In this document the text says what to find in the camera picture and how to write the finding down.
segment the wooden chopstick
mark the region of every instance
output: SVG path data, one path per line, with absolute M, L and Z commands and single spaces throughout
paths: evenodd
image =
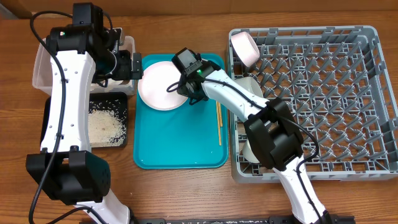
M 218 144 L 221 146 L 221 130 L 220 130 L 220 116 L 221 114 L 219 113 L 218 109 L 218 102 L 216 101 L 216 112 L 217 112 L 217 127 L 218 127 Z
M 221 113 L 221 103 L 217 102 L 218 116 L 220 117 L 220 127 L 223 127 L 223 114 Z

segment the white plate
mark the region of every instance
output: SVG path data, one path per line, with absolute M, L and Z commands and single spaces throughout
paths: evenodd
M 180 80 L 181 73 L 173 62 L 157 62 L 144 70 L 138 81 L 138 92 L 143 102 L 155 110 L 167 111 L 178 108 L 188 99 L 177 91 L 167 93 L 171 84 Z

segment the black tray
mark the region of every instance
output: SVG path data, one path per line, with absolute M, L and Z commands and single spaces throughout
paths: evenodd
M 51 105 L 51 97 L 49 97 L 45 102 L 42 134 L 40 137 L 40 142 L 43 141 L 43 138 L 45 136 L 45 131 L 46 131 L 47 125 L 49 123 L 50 105 Z M 128 111 L 129 110 L 128 110 L 128 104 L 127 104 L 127 95 L 125 93 L 122 93 L 122 92 L 92 93 L 92 94 L 90 94 L 90 102 L 89 102 L 88 110 L 89 110 L 89 112 L 91 112 L 93 110 L 115 111 L 115 115 L 120 119 L 123 126 L 126 128 L 126 133 L 123 135 L 124 141 L 120 146 L 106 146 L 106 147 L 124 147 L 127 144 L 127 132 L 128 132 L 128 121 L 129 121 Z

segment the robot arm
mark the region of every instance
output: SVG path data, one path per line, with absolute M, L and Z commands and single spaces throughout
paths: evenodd
M 115 224 L 129 224 L 132 212 L 110 189 L 108 163 L 91 153 L 88 103 L 92 82 L 142 77 L 141 55 L 134 53 L 133 63 L 127 50 L 118 50 L 123 40 L 121 29 L 103 27 L 102 9 L 91 3 L 74 4 L 73 24 L 51 30 L 46 46 L 56 55 L 65 76 L 66 116 L 62 121 L 62 137 L 58 151 L 53 152 L 63 94 L 60 69 L 51 58 L 53 88 L 49 121 L 41 153 L 28 155 L 26 159 L 26 169 L 38 184 L 44 172 L 51 169 L 42 187 L 49 198 L 61 200 L 65 205 L 90 207 L 104 222 Z M 49 164 L 53 155 L 54 163 Z M 88 214 L 100 222 L 93 212 Z
M 172 61 L 182 74 L 177 88 L 179 94 L 196 100 L 193 103 L 191 100 L 191 104 L 209 98 L 219 101 L 244 122 L 252 152 L 263 166 L 273 169 L 279 176 L 292 204 L 294 217 L 304 224 L 331 222 L 328 212 L 315 194 L 305 166 L 300 167 L 304 188 L 296 172 L 297 165 L 303 161 L 303 139 L 300 131 L 270 114 L 277 113 L 294 121 L 287 105 L 278 98 L 269 101 L 248 92 L 230 79 L 220 67 L 202 60 L 200 55 L 188 49 L 177 53 Z M 278 121 L 279 125 L 269 132 L 266 125 L 272 120 L 273 123 Z M 322 216 L 322 221 L 309 203 L 304 189 Z

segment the plastic container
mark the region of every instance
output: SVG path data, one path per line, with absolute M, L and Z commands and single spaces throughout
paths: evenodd
M 246 67 L 231 36 L 248 32 L 260 59 Z M 370 26 L 234 29 L 228 71 L 253 77 L 265 98 L 280 97 L 320 143 L 306 163 L 310 179 L 386 180 L 398 177 L 397 105 L 379 37 Z M 241 183 L 278 182 L 272 171 L 247 161 L 243 123 L 231 114 L 232 173 Z M 315 145 L 304 136 L 306 156 Z
M 126 36 L 124 44 L 119 47 L 119 50 L 130 51 L 132 54 L 136 52 L 134 45 L 134 39 L 130 36 Z M 37 50 L 35 66 L 33 69 L 32 85 L 36 89 L 40 89 L 46 94 L 51 96 L 52 92 L 52 68 L 50 63 L 50 54 L 39 44 Z M 120 82 L 109 82 L 107 88 L 100 87 L 97 84 L 92 83 L 90 93 L 108 93 L 108 92 L 123 92 L 127 95 L 136 94 L 136 81 L 130 80 L 127 84 L 119 84 Z

